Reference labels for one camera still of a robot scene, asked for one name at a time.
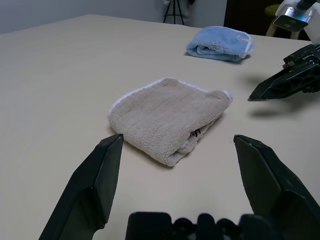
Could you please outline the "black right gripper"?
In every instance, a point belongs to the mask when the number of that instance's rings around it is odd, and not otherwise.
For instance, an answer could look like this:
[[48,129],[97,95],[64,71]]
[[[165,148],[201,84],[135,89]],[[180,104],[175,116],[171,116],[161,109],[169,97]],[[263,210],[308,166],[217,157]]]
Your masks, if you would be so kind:
[[320,90],[320,46],[309,44],[283,59],[283,70],[259,83],[248,100],[284,99]]

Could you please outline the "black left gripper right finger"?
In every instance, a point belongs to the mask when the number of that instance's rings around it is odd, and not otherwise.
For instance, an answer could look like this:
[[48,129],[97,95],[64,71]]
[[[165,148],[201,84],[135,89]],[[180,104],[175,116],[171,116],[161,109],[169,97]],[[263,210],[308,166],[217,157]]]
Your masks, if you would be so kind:
[[302,181],[261,141],[235,135],[233,142],[253,213],[273,217],[286,240],[318,240],[320,206]]

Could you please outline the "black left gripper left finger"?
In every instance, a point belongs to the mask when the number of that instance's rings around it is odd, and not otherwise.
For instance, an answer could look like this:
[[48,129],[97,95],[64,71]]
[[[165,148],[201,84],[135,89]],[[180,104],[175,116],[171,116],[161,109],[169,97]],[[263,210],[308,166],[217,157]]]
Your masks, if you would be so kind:
[[91,240],[109,220],[124,136],[102,139],[69,179],[41,240]]

